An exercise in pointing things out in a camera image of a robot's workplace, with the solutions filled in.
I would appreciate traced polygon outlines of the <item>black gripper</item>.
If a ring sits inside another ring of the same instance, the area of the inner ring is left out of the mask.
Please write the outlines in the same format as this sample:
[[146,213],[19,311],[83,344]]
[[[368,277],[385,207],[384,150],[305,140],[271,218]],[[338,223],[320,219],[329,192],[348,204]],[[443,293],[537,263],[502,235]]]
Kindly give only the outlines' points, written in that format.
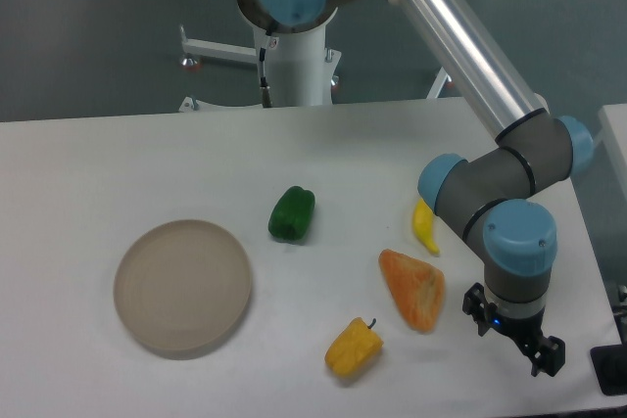
[[480,337],[494,330],[513,340],[530,360],[533,377],[540,373],[554,377],[565,364],[565,342],[544,336],[546,300],[543,294],[530,302],[510,302],[475,283],[464,294],[462,311],[472,318]]

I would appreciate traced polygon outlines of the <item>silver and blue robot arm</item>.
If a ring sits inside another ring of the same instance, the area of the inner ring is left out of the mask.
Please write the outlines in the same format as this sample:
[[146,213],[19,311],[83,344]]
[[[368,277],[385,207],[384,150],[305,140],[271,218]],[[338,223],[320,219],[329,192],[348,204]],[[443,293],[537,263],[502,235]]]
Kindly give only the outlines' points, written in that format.
[[[325,27],[354,0],[237,1],[255,46],[217,44],[213,56],[252,63],[265,108],[328,104],[336,55],[324,45]],[[577,119],[549,114],[464,0],[387,1],[410,19],[497,145],[475,161],[442,155],[417,183],[425,203],[484,264],[463,312],[480,333],[512,339],[534,373],[555,375],[565,345],[543,334],[542,320],[556,227],[532,197],[588,166],[592,136]]]

